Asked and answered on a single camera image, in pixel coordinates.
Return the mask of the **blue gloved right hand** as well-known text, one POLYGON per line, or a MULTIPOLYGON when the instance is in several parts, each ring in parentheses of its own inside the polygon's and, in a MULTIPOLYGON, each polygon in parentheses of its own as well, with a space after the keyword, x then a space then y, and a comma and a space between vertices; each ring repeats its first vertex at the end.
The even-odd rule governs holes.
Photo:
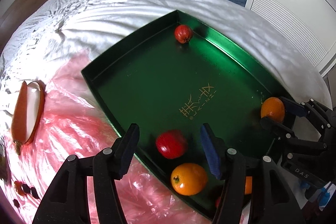
POLYGON ((328 182, 324 187, 316 189, 306 181, 302 181, 300 188, 303 190, 306 200, 301 209, 303 214, 312 212, 320 214, 335 194, 335 184, 332 182, 328 182))

